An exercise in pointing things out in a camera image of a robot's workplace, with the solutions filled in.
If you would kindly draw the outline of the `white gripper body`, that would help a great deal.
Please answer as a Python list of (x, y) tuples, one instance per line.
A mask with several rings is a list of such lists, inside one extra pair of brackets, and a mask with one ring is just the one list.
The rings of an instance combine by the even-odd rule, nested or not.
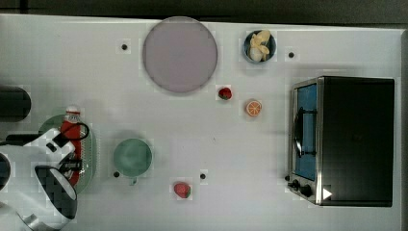
[(71, 141), (56, 128), (49, 129), (25, 146), (34, 148), (41, 160), (52, 167), (60, 167), (71, 158), (75, 150)]

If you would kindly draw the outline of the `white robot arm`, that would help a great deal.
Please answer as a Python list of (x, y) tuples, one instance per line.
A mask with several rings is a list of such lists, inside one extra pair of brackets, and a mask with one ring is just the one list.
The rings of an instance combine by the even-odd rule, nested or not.
[(1, 202), (32, 231), (59, 231), (75, 219), (77, 192), (60, 172), (74, 150), (55, 128), (22, 146), (1, 147)]

